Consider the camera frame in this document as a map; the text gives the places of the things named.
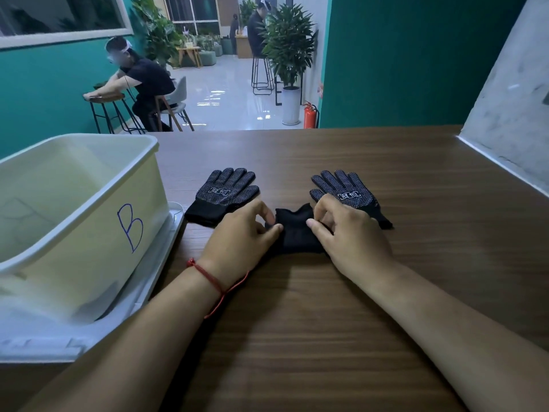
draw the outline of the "glass pane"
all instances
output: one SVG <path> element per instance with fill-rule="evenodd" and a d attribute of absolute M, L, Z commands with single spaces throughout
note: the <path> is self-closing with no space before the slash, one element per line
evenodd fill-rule
<path fill-rule="evenodd" d="M 166 0 L 166 6 L 172 21 L 194 20 L 189 0 Z"/>
<path fill-rule="evenodd" d="M 215 0 L 193 0 L 195 20 L 217 20 Z"/>
<path fill-rule="evenodd" d="M 196 34 L 196 29 L 194 28 L 194 23 L 174 23 L 175 27 L 183 33 L 185 30 L 189 30 L 190 34 Z"/>
<path fill-rule="evenodd" d="M 0 0 L 3 36 L 124 26 L 116 0 Z"/>
<path fill-rule="evenodd" d="M 219 32 L 219 22 L 196 23 L 198 34 L 221 34 Z"/>

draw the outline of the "fire extinguisher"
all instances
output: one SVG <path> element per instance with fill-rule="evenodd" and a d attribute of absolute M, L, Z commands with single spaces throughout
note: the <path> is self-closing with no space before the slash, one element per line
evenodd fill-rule
<path fill-rule="evenodd" d="M 303 128 L 318 128 L 319 126 L 319 109 L 314 104 L 305 102 L 305 118 L 303 122 Z"/>

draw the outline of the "person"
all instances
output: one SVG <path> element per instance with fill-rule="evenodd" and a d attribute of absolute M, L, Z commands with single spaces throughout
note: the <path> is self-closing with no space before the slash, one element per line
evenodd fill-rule
<path fill-rule="evenodd" d="M 269 11 L 271 11 L 271 4 L 268 1 L 261 0 L 257 5 L 257 9 L 251 14 L 250 20 L 248 20 L 248 42 L 252 54 L 258 58 L 264 58 L 264 20 Z"/>
<path fill-rule="evenodd" d="M 156 118 L 155 96 L 165 96 L 175 90 L 170 74 L 158 63 L 142 58 L 131 47 L 131 43 L 122 36 L 116 36 L 107 41 L 106 51 L 111 62 L 120 68 L 109 78 L 104 86 L 84 94 L 86 100 L 96 96 L 108 96 L 123 89 L 137 90 L 136 102 L 132 111 L 138 116 L 145 130 L 160 131 Z M 160 110 L 165 110 L 166 104 L 160 102 Z M 172 131 L 167 124 L 162 123 L 162 131 Z"/>
<path fill-rule="evenodd" d="M 272 211 L 255 199 L 224 217 L 197 262 L 224 289 L 253 269 L 282 231 L 281 225 L 265 230 L 256 215 L 275 223 Z M 408 332 L 472 412 L 549 410 L 549 353 L 398 263 L 365 212 L 327 194 L 307 225 L 335 267 Z M 195 266 L 184 270 L 23 411 L 157 410 L 218 298 Z"/>
<path fill-rule="evenodd" d="M 237 54 L 237 31 L 238 31 L 238 15 L 233 14 L 233 21 L 230 24 L 230 33 L 229 33 L 229 39 L 230 43 L 233 46 L 233 55 Z"/>

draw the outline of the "bracelet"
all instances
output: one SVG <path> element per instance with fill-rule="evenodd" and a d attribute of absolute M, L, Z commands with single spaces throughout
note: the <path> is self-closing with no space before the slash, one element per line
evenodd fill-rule
<path fill-rule="evenodd" d="M 250 272 L 248 271 L 246 275 L 242 279 L 240 279 L 236 284 L 232 285 L 227 291 L 223 291 L 223 287 L 221 286 L 219 280 L 217 280 L 215 276 L 212 276 L 208 272 L 206 272 L 204 268 L 197 265 L 196 262 L 194 261 L 194 258 L 190 258 L 189 261 L 187 262 L 188 268 L 192 266 L 194 266 L 194 268 L 198 270 L 202 274 L 202 276 L 208 279 L 209 283 L 211 283 L 214 286 L 214 288 L 216 288 L 216 290 L 221 294 L 221 298 L 219 299 L 219 302 L 217 303 L 215 308 L 213 308 L 213 310 L 204 317 L 205 320 L 211 317 L 214 314 L 214 312 L 217 311 L 217 308 L 221 306 L 221 304 L 223 303 L 223 299 L 225 299 L 225 295 L 230 291 L 233 291 L 237 286 L 243 284 L 244 281 L 248 278 L 248 275 L 250 274 Z"/>

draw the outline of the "wooden counter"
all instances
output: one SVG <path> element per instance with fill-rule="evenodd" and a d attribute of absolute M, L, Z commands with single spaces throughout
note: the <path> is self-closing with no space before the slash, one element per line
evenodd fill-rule
<path fill-rule="evenodd" d="M 236 38 L 237 38 L 238 59 L 252 59 L 254 55 L 252 55 L 251 53 L 251 47 L 250 47 L 250 42 L 248 42 L 248 36 L 237 34 Z"/>
<path fill-rule="evenodd" d="M 158 133 L 169 200 L 246 167 L 271 208 L 310 202 L 310 176 L 357 172 L 395 225 L 396 257 L 549 348 L 549 200 L 454 137 L 457 126 Z M 188 225 L 157 290 L 211 230 Z M 2 367 L 11 411 L 62 367 Z M 180 405 L 173 408 L 169 405 Z M 415 343 L 323 255 L 280 256 L 205 321 L 162 411 L 463 411 Z"/>

